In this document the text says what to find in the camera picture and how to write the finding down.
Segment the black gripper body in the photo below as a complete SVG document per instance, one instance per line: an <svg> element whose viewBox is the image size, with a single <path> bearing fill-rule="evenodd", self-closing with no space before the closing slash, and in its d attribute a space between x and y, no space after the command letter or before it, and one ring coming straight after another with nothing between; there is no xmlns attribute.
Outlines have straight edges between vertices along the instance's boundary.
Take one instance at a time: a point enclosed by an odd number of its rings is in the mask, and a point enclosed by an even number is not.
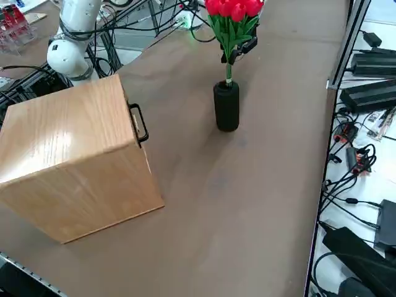
<svg viewBox="0 0 396 297"><path fill-rule="evenodd" d="M262 6L260 12L257 15L257 22L255 24L255 36L257 36L257 28L260 26L260 18L262 16L263 11L264 11L264 5Z"/></svg>

